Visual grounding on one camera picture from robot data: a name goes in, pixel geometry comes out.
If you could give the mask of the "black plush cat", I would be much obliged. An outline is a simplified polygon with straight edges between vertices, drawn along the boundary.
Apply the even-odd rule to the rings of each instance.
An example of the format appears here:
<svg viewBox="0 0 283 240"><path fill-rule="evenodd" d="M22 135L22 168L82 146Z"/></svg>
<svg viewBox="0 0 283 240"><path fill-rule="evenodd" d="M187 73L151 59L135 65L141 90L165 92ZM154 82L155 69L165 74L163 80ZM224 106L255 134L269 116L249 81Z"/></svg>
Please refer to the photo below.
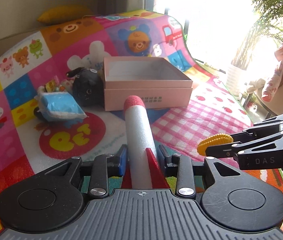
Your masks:
<svg viewBox="0 0 283 240"><path fill-rule="evenodd" d="M76 102L82 107L103 105L103 81L97 70L78 67L67 72L67 77L73 77L72 92Z"/></svg>

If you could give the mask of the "yellow pudding cup toy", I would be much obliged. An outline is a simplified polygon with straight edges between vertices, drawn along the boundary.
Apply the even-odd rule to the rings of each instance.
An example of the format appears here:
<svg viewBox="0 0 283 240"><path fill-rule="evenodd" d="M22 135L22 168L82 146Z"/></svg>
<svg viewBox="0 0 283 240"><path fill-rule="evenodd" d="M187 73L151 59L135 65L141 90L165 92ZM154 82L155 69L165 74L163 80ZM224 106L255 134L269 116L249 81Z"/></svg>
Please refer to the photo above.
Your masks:
<svg viewBox="0 0 283 240"><path fill-rule="evenodd" d="M59 91L59 83L55 79L48 81L44 87L47 93L53 93Z"/></svg>

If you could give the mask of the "yellow corn toy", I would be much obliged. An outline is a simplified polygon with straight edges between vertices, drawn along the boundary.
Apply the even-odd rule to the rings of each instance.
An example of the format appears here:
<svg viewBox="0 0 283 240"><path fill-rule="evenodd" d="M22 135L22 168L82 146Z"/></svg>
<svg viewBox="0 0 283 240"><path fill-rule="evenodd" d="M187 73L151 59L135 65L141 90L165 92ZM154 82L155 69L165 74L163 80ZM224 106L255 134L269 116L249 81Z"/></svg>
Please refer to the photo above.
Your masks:
<svg viewBox="0 0 283 240"><path fill-rule="evenodd" d="M197 152L201 156L206 156L205 151L209 146L228 144L228 143L232 143L233 141L234 141L233 137L228 134L220 133L220 134L212 135L202 140L197 145Z"/></svg>

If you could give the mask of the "pink cardboard box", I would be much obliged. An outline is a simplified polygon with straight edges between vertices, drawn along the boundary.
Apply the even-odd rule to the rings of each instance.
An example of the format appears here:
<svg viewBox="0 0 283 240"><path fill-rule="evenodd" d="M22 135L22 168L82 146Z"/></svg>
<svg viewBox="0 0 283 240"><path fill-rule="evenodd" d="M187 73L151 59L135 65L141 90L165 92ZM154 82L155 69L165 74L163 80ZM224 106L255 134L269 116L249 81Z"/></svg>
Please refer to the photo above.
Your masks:
<svg viewBox="0 0 283 240"><path fill-rule="evenodd" d="M130 95L146 108L185 107L192 93L193 81L162 57L105 57L103 76L106 111L124 109Z"/></svg>

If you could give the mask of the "yellow cushion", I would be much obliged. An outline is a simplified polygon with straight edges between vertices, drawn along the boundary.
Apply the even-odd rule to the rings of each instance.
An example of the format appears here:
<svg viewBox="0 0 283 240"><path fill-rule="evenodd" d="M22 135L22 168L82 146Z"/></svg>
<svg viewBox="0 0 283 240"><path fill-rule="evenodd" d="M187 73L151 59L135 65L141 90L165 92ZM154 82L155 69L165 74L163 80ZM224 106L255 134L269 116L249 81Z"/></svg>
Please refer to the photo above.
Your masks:
<svg viewBox="0 0 283 240"><path fill-rule="evenodd" d="M43 12L37 21L45 25L61 24L92 15L93 12L85 5L60 5Z"/></svg>

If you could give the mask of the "white red foam rocket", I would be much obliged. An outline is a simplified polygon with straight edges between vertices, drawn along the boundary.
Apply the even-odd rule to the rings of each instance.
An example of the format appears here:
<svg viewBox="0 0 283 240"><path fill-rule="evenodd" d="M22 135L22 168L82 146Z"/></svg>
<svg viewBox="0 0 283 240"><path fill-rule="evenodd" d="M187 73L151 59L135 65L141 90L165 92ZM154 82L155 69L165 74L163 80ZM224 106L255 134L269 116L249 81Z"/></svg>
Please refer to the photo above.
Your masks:
<svg viewBox="0 0 283 240"><path fill-rule="evenodd" d="M168 189L142 99L129 96L124 103L131 184L134 189Z"/></svg>

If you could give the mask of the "pink teal toy figure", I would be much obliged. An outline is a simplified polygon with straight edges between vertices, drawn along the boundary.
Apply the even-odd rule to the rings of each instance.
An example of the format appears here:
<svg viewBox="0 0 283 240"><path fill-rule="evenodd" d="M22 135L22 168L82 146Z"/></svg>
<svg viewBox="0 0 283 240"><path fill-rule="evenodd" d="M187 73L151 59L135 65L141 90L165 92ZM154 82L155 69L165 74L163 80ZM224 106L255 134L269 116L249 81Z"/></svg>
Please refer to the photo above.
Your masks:
<svg viewBox="0 0 283 240"><path fill-rule="evenodd" d="M58 92L73 93L73 79L64 79L58 85Z"/></svg>

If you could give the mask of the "blue white plastic bag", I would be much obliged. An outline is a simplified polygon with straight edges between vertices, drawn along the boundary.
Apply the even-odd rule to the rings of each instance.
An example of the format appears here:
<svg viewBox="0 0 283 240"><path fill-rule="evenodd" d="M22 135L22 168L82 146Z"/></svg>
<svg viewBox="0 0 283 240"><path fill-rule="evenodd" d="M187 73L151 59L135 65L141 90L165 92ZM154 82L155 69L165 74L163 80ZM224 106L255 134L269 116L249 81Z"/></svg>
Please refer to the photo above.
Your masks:
<svg viewBox="0 0 283 240"><path fill-rule="evenodd" d="M68 92L46 92L43 86L37 89L35 99L38 106L33 110L35 117L46 122L83 120L86 113Z"/></svg>

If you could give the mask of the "colourful cartoon play mat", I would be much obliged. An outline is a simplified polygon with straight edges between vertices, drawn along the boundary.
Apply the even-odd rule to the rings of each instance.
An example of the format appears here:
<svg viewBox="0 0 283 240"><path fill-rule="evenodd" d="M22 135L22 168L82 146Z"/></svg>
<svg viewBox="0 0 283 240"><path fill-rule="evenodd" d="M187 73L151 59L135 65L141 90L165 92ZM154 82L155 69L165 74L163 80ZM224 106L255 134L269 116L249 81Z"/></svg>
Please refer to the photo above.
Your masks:
<svg viewBox="0 0 283 240"><path fill-rule="evenodd" d="M169 152L198 158L199 139L250 124L221 81L192 59L172 17L139 10L48 27L0 57L0 193L67 157L93 159L126 142L122 112L95 108L82 122L59 125L46 125L33 114L37 88L54 76L64 79L70 59L79 56L89 67L101 69L104 57L128 55L120 30L142 31L148 41L143 55L165 58L193 80L196 92L188 106L148 114L155 141Z"/></svg>

